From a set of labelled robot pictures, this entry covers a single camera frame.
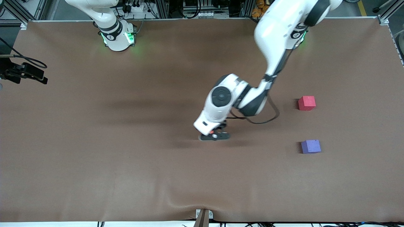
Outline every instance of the purple cube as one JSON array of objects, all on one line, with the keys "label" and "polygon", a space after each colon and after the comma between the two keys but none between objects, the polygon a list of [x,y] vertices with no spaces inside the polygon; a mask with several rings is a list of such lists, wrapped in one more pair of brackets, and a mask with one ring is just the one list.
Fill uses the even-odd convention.
[{"label": "purple cube", "polygon": [[302,142],[303,154],[313,154],[321,152],[320,141],[318,139],[306,140]]}]

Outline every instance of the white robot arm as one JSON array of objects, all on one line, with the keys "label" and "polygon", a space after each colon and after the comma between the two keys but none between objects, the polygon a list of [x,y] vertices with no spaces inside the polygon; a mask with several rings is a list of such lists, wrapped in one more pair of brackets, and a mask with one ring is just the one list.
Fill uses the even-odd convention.
[{"label": "white robot arm", "polygon": [[122,51],[134,44],[133,24],[118,19],[110,7],[118,0],[66,0],[91,17],[104,38],[105,44],[113,51]]},{"label": "white robot arm", "polygon": [[324,19],[342,0],[276,0],[262,16],[254,31],[257,46],[267,60],[267,70],[256,88],[235,74],[222,76],[205,101],[205,107],[194,127],[202,140],[228,139],[225,119],[234,107],[244,116],[261,112],[268,91],[286,63],[288,53],[300,41],[308,26]]}]

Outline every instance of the foam block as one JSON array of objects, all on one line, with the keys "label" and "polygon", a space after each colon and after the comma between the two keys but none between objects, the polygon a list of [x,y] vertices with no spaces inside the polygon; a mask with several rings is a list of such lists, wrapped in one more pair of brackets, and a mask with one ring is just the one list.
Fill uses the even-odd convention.
[{"label": "foam block", "polygon": [[320,141],[316,140],[306,140],[302,142],[303,154],[313,154],[321,152]]},{"label": "foam block", "polygon": [[314,96],[303,96],[299,99],[299,110],[312,110],[316,107]]}]

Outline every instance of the wire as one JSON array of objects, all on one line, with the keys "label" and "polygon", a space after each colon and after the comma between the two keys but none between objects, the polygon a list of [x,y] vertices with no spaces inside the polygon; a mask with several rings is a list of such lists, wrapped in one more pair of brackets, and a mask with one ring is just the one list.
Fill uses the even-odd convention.
[{"label": "wire", "polygon": [[271,98],[271,96],[270,96],[270,94],[269,94],[269,91],[268,91],[267,102],[271,105],[271,107],[272,107],[273,110],[275,111],[275,116],[272,117],[271,119],[268,119],[268,120],[263,121],[263,122],[254,122],[254,121],[250,120],[248,117],[245,117],[245,116],[244,116],[244,117],[239,117],[239,116],[235,115],[235,114],[232,112],[232,110],[230,110],[230,114],[231,114],[233,117],[227,117],[226,119],[241,119],[241,120],[247,120],[249,123],[252,123],[252,124],[266,124],[266,123],[268,123],[268,122],[271,122],[271,121],[275,120],[276,118],[278,118],[278,117],[280,116],[280,111],[279,111],[278,107],[275,105],[274,101],[272,100],[272,98]]},{"label": "wire", "polygon": [[118,11],[118,8],[117,7],[115,7],[115,10],[116,10],[116,13],[118,14],[118,17],[120,18],[120,19],[123,19],[123,17],[121,16],[121,14],[119,13],[119,11]]},{"label": "wire", "polygon": [[250,17],[250,16],[242,16],[242,17],[247,17],[247,18],[250,18],[253,22],[255,22],[255,23],[258,23],[258,17],[257,17],[257,19],[254,19],[254,17]]},{"label": "wire", "polygon": [[6,8],[4,8],[4,9],[2,10],[2,13],[1,13],[0,17],[2,17],[5,12],[6,12]]},{"label": "wire", "polygon": [[142,20],[142,23],[140,24],[139,30],[136,31],[136,34],[138,34],[140,32],[140,29],[142,29],[143,22],[145,22],[145,19]]},{"label": "wire", "polygon": [[146,0],[145,3],[146,3],[147,8],[150,10],[151,14],[152,14],[156,19],[158,19],[157,14],[154,12],[153,7],[152,7],[152,5],[150,4],[150,1],[149,1],[149,0]]},{"label": "wire", "polygon": [[37,67],[39,67],[39,68],[43,68],[43,69],[46,69],[48,66],[47,65],[45,65],[43,62],[41,62],[41,61],[38,61],[38,60],[36,60],[36,59],[33,59],[33,58],[30,58],[30,57],[25,57],[24,55],[22,55],[20,52],[18,52],[16,49],[14,49],[12,46],[10,46],[4,39],[2,39],[1,37],[0,37],[0,40],[6,45],[6,46],[8,46],[11,50],[13,50],[14,52],[16,52],[18,55],[14,55],[14,57],[18,57],[18,58],[24,58],[25,60],[27,60],[28,62],[30,62],[31,64],[33,64],[33,65],[35,65],[35,66],[37,66]]},{"label": "wire", "polygon": [[274,223],[269,223],[269,222],[253,222],[253,223],[247,223],[246,226],[244,227],[254,227],[253,225],[257,224],[259,227],[275,227]]},{"label": "wire", "polygon": [[198,5],[196,5],[196,12],[195,12],[195,14],[194,14],[192,17],[187,17],[187,16],[185,16],[185,15],[181,12],[181,5],[180,5],[181,1],[182,1],[182,0],[178,0],[178,2],[177,2],[177,10],[178,10],[178,13],[179,13],[183,18],[187,18],[187,19],[195,18],[196,16],[199,15],[199,13],[200,13],[201,10],[202,10],[202,3],[201,3],[201,0],[198,0],[199,9],[198,9]]},{"label": "wire", "polygon": [[240,14],[240,12],[238,12],[238,13],[226,13],[227,15],[237,15],[237,14]]},{"label": "wire", "polygon": [[[354,223],[354,224],[349,224],[349,223],[343,223],[343,224],[340,224],[340,223],[334,223],[334,224],[336,224],[336,225],[338,225],[338,226],[344,226],[344,227],[354,227],[354,226],[361,226],[361,225],[367,225],[367,224],[370,224],[370,225],[383,225],[383,226],[387,226],[387,227],[394,227],[393,225],[391,225],[391,224],[387,224],[387,223],[381,223],[381,222],[374,222],[374,221],[368,221],[368,222],[362,222],[362,223]],[[322,227],[335,227],[335,226],[333,226],[333,225],[324,225],[324,226],[322,226]]]},{"label": "wire", "polygon": [[35,64],[35,65],[38,66],[39,68],[46,69],[46,68],[48,67],[45,63],[43,63],[43,62],[41,62],[41,61],[39,61],[39,60],[30,58],[30,57],[25,57],[25,56],[22,56],[22,55],[14,55],[14,57],[23,58],[23,59],[25,59],[25,60],[31,62],[32,64],[35,64],[34,62],[38,62],[40,65],[37,65],[37,64]]}]

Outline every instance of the brown table surface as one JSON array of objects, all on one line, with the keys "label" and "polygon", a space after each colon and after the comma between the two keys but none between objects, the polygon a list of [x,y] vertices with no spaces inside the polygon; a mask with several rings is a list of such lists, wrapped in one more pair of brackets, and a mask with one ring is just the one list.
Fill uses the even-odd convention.
[{"label": "brown table surface", "polygon": [[[222,75],[266,69],[250,20],[145,22],[113,52],[91,23],[29,23],[15,48],[47,85],[3,81],[1,221],[404,221],[404,69],[376,19],[310,29],[271,91],[281,116],[193,121]],[[313,111],[296,99],[314,95]],[[254,120],[271,117],[269,105]],[[323,152],[301,154],[319,139]]]}]

